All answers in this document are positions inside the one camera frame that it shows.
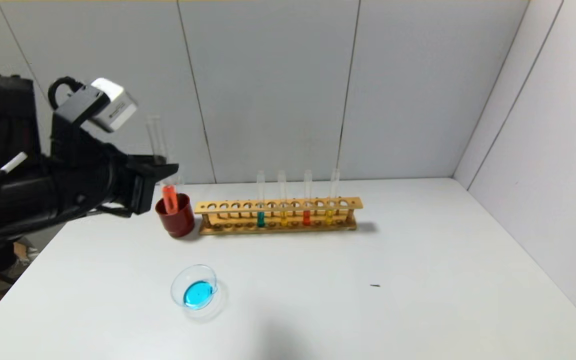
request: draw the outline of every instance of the table surface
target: table surface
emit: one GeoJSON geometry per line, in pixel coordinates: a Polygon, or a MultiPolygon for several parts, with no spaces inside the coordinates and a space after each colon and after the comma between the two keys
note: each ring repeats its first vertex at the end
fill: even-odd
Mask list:
{"type": "MultiPolygon", "coordinates": [[[[183,191],[248,199],[256,185],[183,191]]],[[[0,302],[0,359],[576,360],[576,308],[457,182],[343,181],[340,194],[364,203],[357,231],[200,237],[197,216],[172,239],[153,211],[73,221],[0,302]],[[212,319],[170,297],[193,264],[219,278],[212,319]]]]}

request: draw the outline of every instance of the test tube rack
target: test tube rack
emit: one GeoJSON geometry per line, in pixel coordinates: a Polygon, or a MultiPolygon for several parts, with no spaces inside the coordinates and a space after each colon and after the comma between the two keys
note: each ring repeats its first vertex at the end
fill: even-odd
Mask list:
{"type": "Polygon", "coordinates": [[[201,214],[201,235],[236,235],[263,233],[301,233],[307,231],[356,230],[355,210],[364,205],[358,197],[265,200],[259,207],[256,200],[201,201],[194,207],[201,214]],[[310,211],[310,225],[304,224],[304,210],[310,211]],[[332,221],[326,212],[332,211],[332,221]],[[265,226],[258,226],[257,213],[263,212],[265,226]],[[287,226],[280,221],[281,212],[286,212],[287,226]]]}

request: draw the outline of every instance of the orange liquid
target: orange liquid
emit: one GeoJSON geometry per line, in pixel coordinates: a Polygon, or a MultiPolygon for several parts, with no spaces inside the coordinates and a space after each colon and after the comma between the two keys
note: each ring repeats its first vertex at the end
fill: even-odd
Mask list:
{"type": "Polygon", "coordinates": [[[164,207],[167,214],[176,214],[179,212],[179,204],[177,202],[177,190],[175,185],[166,185],[161,189],[164,199],[164,207]]]}
{"type": "Polygon", "coordinates": [[[303,224],[306,226],[311,224],[311,211],[310,210],[304,210],[304,212],[303,212],[303,224]]]}

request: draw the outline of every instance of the empty test tube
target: empty test tube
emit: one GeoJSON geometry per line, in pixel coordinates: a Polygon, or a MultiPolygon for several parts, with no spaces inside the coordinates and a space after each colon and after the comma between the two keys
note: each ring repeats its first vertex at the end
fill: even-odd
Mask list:
{"type": "MultiPolygon", "coordinates": [[[[152,146],[152,155],[155,164],[162,165],[169,161],[168,147],[166,137],[162,130],[160,117],[157,115],[148,115],[146,120],[146,129],[152,146]]],[[[177,189],[175,189],[174,175],[164,178],[162,181],[162,198],[167,214],[176,214],[179,211],[177,189]]]]}
{"type": "MultiPolygon", "coordinates": [[[[330,176],[330,195],[327,199],[327,205],[331,207],[333,205],[333,200],[337,197],[337,191],[339,187],[339,169],[333,169],[332,175],[330,176]]],[[[326,224],[332,225],[332,215],[334,210],[326,210],[326,224]]]]}
{"type": "MultiPolygon", "coordinates": [[[[305,199],[305,205],[311,207],[313,205],[313,172],[306,170],[303,174],[303,198],[305,199]]],[[[311,225],[311,211],[303,211],[303,224],[306,226],[311,225]]]]}
{"type": "Polygon", "coordinates": [[[266,176],[264,175],[263,170],[259,170],[256,173],[256,200],[257,200],[257,207],[260,209],[256,213],[256,225],[259,228],[263,228],[266,226],[266,222],[264,221],[264,207],[265,207],[265,196],[264,196],[264,186],[266,184],[266,176]]]}
{"type": "MultiPolygon", "coordinates": [[[[279,172],[277,173],[277,183],[279,183],[279,194],[281,194],[281,203],[279,204],[279,207],[281,208],[285,208],[288,203],[288,196],[286,196],[286,172],[283,170],[279,170],[279,172]]],[[[288,217],[286,216],[286,211],[285,210],[281,210],[281,212],[279,212],[280,216],[281,216],[281,226],[288,226],[288,217]]]]}

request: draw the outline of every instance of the yellow liquid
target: yellow liquid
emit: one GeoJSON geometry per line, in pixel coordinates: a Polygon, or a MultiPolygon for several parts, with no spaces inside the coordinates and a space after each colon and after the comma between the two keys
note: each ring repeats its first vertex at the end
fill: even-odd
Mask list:
{"type": "Polygon", "coordinates": [[[334,210],[326,210],[326,225],[332,225],[332,214],[334,210]]]}

